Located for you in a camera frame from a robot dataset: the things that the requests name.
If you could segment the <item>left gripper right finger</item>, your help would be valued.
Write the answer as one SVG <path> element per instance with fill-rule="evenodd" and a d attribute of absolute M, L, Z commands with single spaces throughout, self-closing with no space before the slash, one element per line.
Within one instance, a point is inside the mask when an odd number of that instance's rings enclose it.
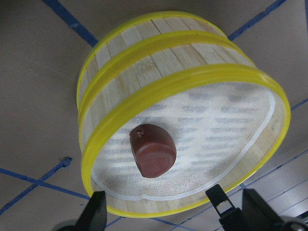
<path fill-rule="evenodd" d="M 285 231 L 285 222 L 254 189 L 243 190 L 242 216 L 246 231 Z"/>

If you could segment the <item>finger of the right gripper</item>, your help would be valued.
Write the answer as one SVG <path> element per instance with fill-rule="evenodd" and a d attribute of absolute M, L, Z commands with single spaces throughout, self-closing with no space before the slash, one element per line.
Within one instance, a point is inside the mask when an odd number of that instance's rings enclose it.
<path fill-rule="evenodd" d="M 206 195 L 219 215 L 219 222 L 225 231 L 242 231 L 243 216 L 235 207 L 219 184 L 206 190 Z"/>

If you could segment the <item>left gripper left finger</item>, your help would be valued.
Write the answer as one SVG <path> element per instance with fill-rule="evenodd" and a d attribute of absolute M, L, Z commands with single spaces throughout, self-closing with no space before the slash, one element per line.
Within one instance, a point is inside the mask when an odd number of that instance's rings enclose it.
<path fill-rule="evenodd" d="M 103 231 L 106 226 L 105 191 L 94 192 L 81 216 L 74 225 L 74 231 Z"/>

